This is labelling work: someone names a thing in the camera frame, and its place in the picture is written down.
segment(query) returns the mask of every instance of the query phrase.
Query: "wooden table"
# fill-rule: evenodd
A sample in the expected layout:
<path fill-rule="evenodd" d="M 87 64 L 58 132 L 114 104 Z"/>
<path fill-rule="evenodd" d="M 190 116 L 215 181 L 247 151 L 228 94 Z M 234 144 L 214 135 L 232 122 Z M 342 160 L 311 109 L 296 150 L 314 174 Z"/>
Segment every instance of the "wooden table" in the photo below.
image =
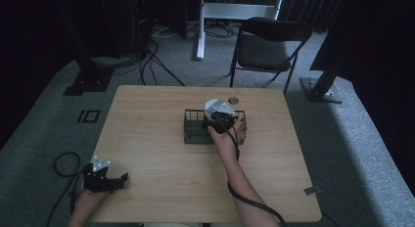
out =
<path fill-rule="evenodd" d="M 213 145 L 184 143 L 185 109 L 238 97 L 247 138 L 240 164 L 267 204 L 288 222 L 321 218 L 283 93 L 276 89 L 120 86 L 95 154 L 109 178 L 129 172 L 94 222 L 238 222 Z"/>

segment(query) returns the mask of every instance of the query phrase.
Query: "black backdrop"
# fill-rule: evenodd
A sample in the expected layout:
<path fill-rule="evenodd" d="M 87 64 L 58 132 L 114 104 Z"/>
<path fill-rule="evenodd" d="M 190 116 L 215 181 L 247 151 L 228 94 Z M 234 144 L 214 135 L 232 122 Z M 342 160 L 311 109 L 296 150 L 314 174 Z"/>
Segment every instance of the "black backdrop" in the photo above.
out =
<path fill-rule="evenodd" d="M 415 193 L 415 0 L 346 0 L 311 69 L 353 87 Z"/>

